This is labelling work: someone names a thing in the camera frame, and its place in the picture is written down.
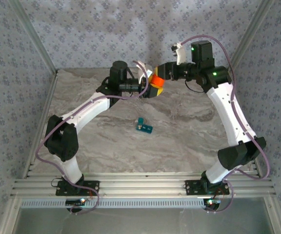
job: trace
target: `enclosure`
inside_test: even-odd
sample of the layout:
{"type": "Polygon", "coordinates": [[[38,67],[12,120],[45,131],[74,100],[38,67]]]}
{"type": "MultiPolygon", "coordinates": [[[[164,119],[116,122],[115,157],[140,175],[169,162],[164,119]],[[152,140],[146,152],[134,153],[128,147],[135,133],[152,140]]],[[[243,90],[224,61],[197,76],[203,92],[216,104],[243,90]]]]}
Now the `enclosure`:
{"type": "MultiPolygon", "coordinates": [[[[229,67],[210,41],[215,65],[229,67]]],[[[190,43],[185,49],[191,61],[190,43]]],[[[187,84],[202,91],[195,81],[187,84]]],[[[53,157],[45,147],[40,156],[53,157]]],[[[242,169],[262,176],[266,165],[258,156],[242,169]]],[[[0,0],[0,233],[69,233],[73,225],[82,233],[87,226],[78,224],[86,219],[102,233],[226,232],[227,226],[233,233],[281,233],[281,0],[0,0]],[[269,178],[231,175],[236,195],[226,213],[207,214],[200,197],[186,196],[182,181],[200,178],[228,142],[209,97],[167,80],[159,96],[120,100],[81,130],[79,168],[101,182],[103,199],[116,206],[69,217],[66,198],[51,186],[61,175],[35,159],[49,117],[90,98],[114,61],[126,61],[133,73],[133,60],[152,67],[176,61],[171,46],[194,35],[217,38],[231,57],[238,101],[267,141],[269,178]],[[152,134],[136,131],[139,117],[152,134]],[[143,209],[125,203],[136,198],[143,209]]]]}

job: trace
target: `marble floor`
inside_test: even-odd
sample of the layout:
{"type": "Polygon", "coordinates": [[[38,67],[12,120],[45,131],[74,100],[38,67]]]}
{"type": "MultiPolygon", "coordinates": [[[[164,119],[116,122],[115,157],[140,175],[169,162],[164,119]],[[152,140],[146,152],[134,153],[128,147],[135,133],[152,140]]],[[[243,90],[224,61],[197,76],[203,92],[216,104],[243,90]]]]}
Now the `marble floor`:
{"type": "MultiPolygon", "coordinates": [[[[60,70],[48,117],[68,113],[89,99],[108,74],[109,69],[60,70]]],[[[194,81],[189,85],[200,89],[194,81]]],[[[77,160],[86,173],[200,173],[215,163],[219,149],[228,146],[211,100],[188,90],[182,80],[166,81],[163,93],[155,98],[120,100],[87,124],[78,138],[77,160]],[[139,117],[153,126],[152,134],[135,130],[139,117]]],[[[52,159],[45,147],[40,156],[52,159]]],[[[38,160],[32,169],[57,171],[38,160]]]]}

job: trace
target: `patterned wallpaper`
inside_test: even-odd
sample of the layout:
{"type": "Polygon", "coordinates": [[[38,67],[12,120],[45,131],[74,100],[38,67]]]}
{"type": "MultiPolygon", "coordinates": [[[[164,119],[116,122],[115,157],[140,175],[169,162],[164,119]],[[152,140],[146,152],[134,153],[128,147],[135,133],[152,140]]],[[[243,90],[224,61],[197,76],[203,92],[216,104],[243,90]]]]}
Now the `patterned wallpaper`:
{"type": "Polygon", "coordinates": [[[51,73],[7,1],[0,0],[0,216],[22,176],[51,73]]]}
{"type": "MultiPolygon", "coordinates": [[[[110,67],[119,59],[155,66],[175,60],[170,45],[197,34],[217,37],[233,54],[259,2],[21,0],[56,68],[110,67]]],[[[217,45],[214,52],[226,65],[217,45]]]]}
{"type": "Polygon", "coordinates": [[[281,202],[281,0],[272,6],[236,71],[243,110],[266,138],[271,178],[281,202]]]}

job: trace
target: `black mounting bracket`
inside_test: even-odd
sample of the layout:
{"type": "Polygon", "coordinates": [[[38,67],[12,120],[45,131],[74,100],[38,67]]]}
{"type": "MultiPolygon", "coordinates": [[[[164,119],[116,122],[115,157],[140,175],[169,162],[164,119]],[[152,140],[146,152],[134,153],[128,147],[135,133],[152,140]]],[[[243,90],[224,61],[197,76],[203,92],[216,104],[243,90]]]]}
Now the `black mounting bracket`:
{"type": "Polygon", "coordinates": [[[185,180],[186,195],[229,195],[227,183],[219,183],[216,186],[204,188],[201,180],[185,180]]]}
{"type": "MultiPolygon", "coordinates": [[[[84,180],[84,176],[77,182],[77,185],[81,185],[84,187],[89,187],[91,189],[95,189],[99,192],[100,182],[98,180],[84,180]]],[[[96,196],[92,191],[88,189],[79,189],[77,187],[72,186],[66,180],[61,180],[57,184],[56,188],[56,196],[96,196]]]]}

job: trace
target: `small teal object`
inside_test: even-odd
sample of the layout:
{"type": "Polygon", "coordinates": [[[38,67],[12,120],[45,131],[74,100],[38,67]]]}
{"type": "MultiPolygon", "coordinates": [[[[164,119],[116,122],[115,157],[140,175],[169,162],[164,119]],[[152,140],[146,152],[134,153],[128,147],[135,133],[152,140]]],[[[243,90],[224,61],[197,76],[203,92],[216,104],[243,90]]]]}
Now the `small teal object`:
{"type": "Polygon", "coordinates": [[[136,130],[137,131],[141,131],[141,132],[144,132],[144,133],[151,134],[152,129],[153,129],[152,126],[144,124],[144,119],[143,118],[139,118],[139,121],[138,121],[138,123],[136,125],[136,130]]]}

